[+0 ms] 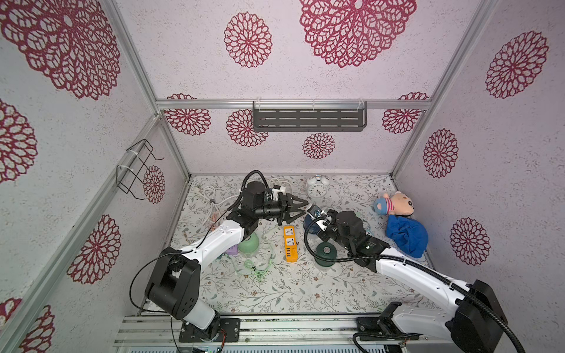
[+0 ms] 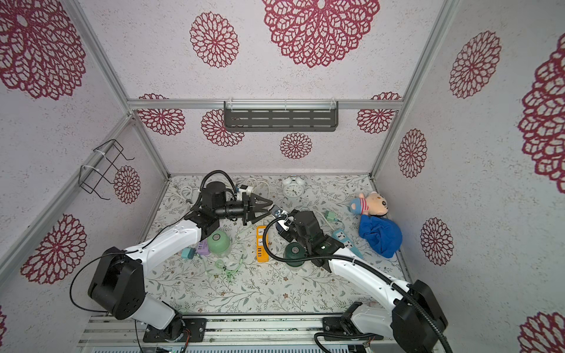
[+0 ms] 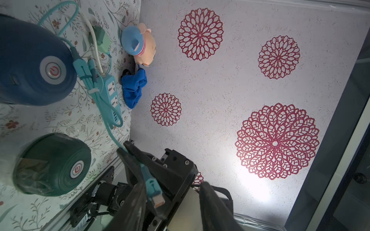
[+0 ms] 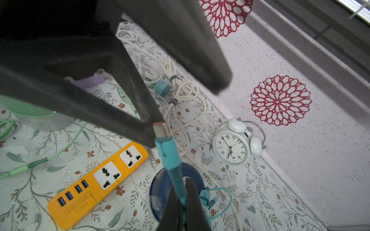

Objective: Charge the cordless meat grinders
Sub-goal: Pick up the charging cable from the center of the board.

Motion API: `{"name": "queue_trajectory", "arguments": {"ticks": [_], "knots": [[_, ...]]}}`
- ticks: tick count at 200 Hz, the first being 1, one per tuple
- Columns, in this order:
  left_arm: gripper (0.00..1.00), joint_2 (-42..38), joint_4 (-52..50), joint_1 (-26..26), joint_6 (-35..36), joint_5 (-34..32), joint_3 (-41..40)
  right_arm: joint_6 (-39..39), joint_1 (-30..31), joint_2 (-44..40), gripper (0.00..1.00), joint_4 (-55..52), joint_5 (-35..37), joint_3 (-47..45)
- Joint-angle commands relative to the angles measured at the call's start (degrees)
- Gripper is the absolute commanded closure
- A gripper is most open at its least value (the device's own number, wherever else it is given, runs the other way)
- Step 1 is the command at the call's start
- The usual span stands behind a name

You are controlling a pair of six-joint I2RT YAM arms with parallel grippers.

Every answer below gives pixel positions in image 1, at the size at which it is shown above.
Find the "dark green meat grinder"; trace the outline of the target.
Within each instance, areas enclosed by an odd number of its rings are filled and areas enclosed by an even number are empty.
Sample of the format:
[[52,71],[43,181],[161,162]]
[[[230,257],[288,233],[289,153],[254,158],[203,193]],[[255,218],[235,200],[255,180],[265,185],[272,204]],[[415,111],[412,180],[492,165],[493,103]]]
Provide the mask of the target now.
[[337,258],[337,249],[329,242],[322,242],[316,246],[315,262],[321,269],[329,269]]

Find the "navy blue meat grinder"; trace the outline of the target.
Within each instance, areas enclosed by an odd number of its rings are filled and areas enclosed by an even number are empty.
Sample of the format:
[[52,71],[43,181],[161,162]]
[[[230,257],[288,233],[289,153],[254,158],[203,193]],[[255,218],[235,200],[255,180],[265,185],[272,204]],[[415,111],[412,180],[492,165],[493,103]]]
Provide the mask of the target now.
[[[316,217],[322,217],[322,220],[315,222],[313,219]],[[324,211],[316,211],[314,215],[310,213],[304,219],[303,228],[309,234],[318,235],[320,232],[325,231],[328,228],[326,219],[328,215]]]

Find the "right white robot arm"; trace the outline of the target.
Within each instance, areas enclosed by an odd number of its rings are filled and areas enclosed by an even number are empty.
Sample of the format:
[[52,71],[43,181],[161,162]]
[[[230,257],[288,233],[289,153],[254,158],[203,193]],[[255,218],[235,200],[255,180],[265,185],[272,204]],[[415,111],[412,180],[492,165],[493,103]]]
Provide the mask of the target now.
[[453,279],[404,256],[387,242],[366,233],[353,211],[316,211],[313,224],[323,241],[332,240],[347,257],[313,253],[320,262],[354,262],[377,274],[397,279],[437,305],[436,310],[403,309],[391,303],[376,324],[361,326],[353,339],[407,341],[431,336],[452,341],[462,352],[494,352],[506,335],[517,352],[524,352],[492,288]]

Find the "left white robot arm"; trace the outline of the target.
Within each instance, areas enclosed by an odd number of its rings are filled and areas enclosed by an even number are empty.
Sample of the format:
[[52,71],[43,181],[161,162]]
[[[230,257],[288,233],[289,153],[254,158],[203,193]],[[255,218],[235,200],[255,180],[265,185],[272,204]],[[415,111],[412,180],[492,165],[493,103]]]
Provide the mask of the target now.
[[247,240],[260,220],[290,222],[292,195],[275,185],[250,182],[240,192],[226,219],[201,241],[163,250],[155,262],[145,297],[172,318],[201,331],[216,332],[219,313],[200,299],[200,277],[220,255]]

